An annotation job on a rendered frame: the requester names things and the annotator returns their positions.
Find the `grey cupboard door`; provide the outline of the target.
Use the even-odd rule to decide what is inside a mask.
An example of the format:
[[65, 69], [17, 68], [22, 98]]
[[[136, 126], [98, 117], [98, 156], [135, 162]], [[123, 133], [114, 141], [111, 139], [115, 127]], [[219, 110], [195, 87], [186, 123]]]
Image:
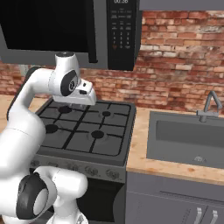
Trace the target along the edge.
[[217, 207], [217, 206], [210, 206], [207, 210], [207, 220], [206, 224], [210, 224], [211, 219], [213, 218], [212, 211], [216, 210], [218, 211], [218, 220], [216, 221], [215, 224], [224, 224], [224, 208]]
[[125, 224], [193, 224], [201, 207], [202, 216], [206, 206], [179, 199], [127, 192]]

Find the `dark oven door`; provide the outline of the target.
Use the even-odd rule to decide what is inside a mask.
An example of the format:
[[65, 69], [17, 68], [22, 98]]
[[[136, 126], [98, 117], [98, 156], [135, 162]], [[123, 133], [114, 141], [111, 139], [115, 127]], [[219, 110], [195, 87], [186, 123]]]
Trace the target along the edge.
[[126, 185], [96, 178], [87, 180], [87, 191], [77, 204], [89, 224], [125, 224]]

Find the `black and grey microwave oven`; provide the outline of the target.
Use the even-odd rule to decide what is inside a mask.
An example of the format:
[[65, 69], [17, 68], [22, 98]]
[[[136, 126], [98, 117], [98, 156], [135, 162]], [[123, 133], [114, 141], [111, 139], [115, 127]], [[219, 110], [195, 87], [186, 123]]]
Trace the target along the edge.
[[54, 66], [75, 53], [81, 68], [131, 71], [142, 32], [140, 0], [94, 0], [97, 63], [88, 61], [86, 0], [0, 0], [0, 59]]

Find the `grey sink basin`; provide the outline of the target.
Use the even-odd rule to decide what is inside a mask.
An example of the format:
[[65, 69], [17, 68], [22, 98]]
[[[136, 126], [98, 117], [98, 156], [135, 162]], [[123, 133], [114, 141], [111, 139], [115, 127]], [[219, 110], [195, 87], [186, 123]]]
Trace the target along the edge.
[[224, 169], [224, 118], [151, 111], [147, 158]]

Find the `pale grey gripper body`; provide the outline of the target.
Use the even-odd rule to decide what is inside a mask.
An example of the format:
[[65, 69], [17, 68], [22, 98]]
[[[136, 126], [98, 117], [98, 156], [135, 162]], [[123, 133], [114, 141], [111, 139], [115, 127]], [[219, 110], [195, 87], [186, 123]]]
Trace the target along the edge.
[[67, 104], [80, 104], [80, 105], [95, 105], [96, 94], [93, 89], [84, 94], [83, 90], [72, 92], [69, 96], [54, 96], [55, 102], [67, 103]]

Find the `grey stove with gas hob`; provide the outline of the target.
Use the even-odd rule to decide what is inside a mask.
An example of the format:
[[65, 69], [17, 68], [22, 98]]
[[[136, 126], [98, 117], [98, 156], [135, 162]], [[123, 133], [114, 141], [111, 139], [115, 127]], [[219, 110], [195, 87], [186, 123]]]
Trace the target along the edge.
[[[45, 141], [33, 159], [39, 161], [39, 166], [67, 169], [67, 164], [76, 164], [78, 172], [87, 178], [126, 185], [126, 164], [136, 118], [134, 104], [97, 101], [94, 106], [68, 106], [50, 99], [37, 115], [46, 128]], [[87, 174], [86, 166], [96, 168], [98, 174]], [[119, 172], [119, 178], [109, 178], [108, 169]]]

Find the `grey metal tap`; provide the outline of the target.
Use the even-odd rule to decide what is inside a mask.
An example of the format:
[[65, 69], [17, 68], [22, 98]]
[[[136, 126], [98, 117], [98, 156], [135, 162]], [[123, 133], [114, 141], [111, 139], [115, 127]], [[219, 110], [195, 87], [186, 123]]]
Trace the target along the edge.
[[[217, 106], [217, 111], [213, 112], [209, 110], [211, 99], [213, 99]], [[207, 98], [206, 98], [206, 104], [203, 110], [197, 110], [196, 115], [199, 117], [199, 120], [202, 123], [205, 123], [207, 121], [208, 117], [218, 117], [219, 116], [219, 110], [222, 109], [221, 101], [219, 100], [217, 94], [214, 91], [210, 91]]]

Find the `grey wall cupboard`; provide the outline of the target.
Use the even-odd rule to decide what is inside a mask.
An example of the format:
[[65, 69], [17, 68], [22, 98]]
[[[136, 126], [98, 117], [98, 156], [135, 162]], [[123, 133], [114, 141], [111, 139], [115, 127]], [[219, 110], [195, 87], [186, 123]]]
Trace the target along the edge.
[[224, 11], [224, 0], [140, 0], [142, 11]]

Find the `grey drawer front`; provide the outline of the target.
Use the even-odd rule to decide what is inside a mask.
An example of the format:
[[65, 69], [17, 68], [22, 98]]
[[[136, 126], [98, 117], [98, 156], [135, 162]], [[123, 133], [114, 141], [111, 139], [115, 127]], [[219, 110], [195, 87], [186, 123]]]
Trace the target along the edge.
[[165, 178], [142, 173], [127, 173], [127, 190], [133, 193], [167, 196], [212, 203], [224, 207], [224, 186]]

